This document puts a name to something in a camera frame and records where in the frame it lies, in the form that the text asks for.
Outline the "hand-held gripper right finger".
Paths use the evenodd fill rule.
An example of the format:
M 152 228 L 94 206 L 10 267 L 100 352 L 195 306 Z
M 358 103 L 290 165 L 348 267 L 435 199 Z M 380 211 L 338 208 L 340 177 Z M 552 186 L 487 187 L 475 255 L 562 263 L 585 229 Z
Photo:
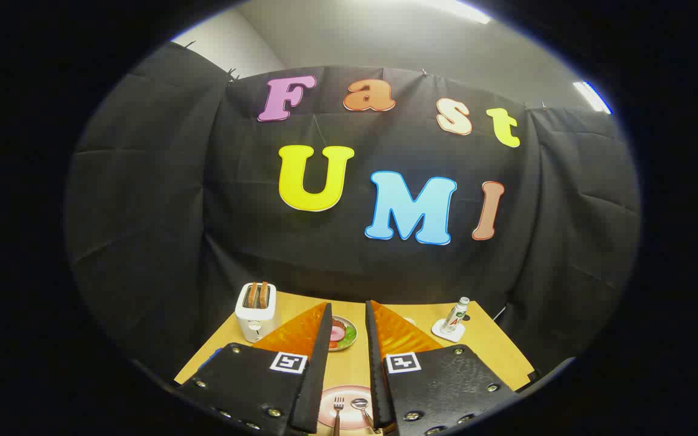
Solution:
M 509 408 L 516 392 L 467 345 L 444 347 L 366 302 L 372 419 L 393 435 L 455 435 Z

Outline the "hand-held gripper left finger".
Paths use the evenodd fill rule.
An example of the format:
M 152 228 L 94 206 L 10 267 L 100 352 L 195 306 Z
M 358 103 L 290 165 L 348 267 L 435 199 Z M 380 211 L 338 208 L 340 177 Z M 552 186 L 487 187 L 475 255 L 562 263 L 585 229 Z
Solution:
M 320 303 L 253 345 L 225 345 L 177 393 L 222 435 L 316 433 L 332 326 L 332 305 Z

